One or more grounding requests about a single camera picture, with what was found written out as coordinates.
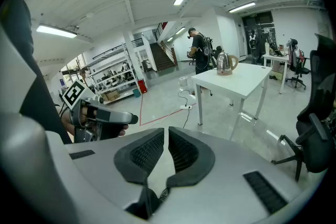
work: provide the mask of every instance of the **chair base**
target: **chair base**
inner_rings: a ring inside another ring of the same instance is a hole
[[[304,82],[303,82],[302,80],[299,79],[299,75],[298,75],[297,78],[292,77],[291,79],[286,79],[286,82],[287,82],[288,80],[290,80],[290,81],[295,81],[295,82],[296,82],[296,83],[295,83],[295,88],[297,88],[297,84],[298,84],[298,83],[300,83],[300,84],[304,87],[304,90],[305,90],[306,87],[307,87],[307,86],[304,84]]]
[[[295,172],[295,181],[299,181],[300,178],[300,173],[301,173],[301,167],[302,167],[302,162],[304,161],[303,158],[303,153],[300,149],[298,149],[298,147],[285,135],[281,135],[279,138],[279,141],[281,142],[282,140],[285,140],[288,145],[290,146],[290,148],[294,151],[294,156],[282,159],[280,161],[271,161],[271,163],[277,165],[277,164],[281,164],[281,163],[287,163],[290,161],[297,161],[297,166],[296,166],[296,172]]]

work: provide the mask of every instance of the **doorway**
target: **doorway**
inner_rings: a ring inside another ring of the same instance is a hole
[[[254,13],[249,16],[245,16],[242,19],[244,23],[245,35],[247,38],[246,43],[248,55],[251,54],[251,49],[248,43],[252,30],[255,31],[255,35],[257,38],[259,38],[262,55],[265,54],[265,42],[269,42],[270,44],[272,43],[274,45],[277,44],[275,27],[271,12]]]

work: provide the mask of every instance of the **staircase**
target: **staircase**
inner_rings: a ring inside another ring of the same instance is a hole
[[[152,43],[151,50],[153,53],[153,58],[155,61],[155,65],[158,71],[167,69],[169,67],[174,67],[175,64],[172,62],[172,60],[167,56],[167,54],[163,51],[163,49],[160,47],[157,43]]]

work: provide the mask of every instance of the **power strip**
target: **power strip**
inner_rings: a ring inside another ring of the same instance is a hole
[[[183,109],[183,110],[191,110],[192,108],[193,107],[191,105],[187,105],[187,106],[182,105],[182,106],[180,106],[180,109]]]

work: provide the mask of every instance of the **white cable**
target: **white cable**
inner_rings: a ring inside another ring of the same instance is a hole
[[[170,113],[169,115],[167,115],[166,117],[164,117],[164,118],[162,119],[162,121],[159,121],[159,122],[154,123],[153,125],[147,127],[145,130],[147,130],[148,128],[150,128],[150,127],[152,127],[152,126],[154,126],[154,125],[156,125],[156,124],[158,124],[158,123],[163,122],[166,118],[168,118],[171,114],[173,114],[173,113],[174,113],[176,110],[178,110],[178,109],[175,109],[172,113]]]

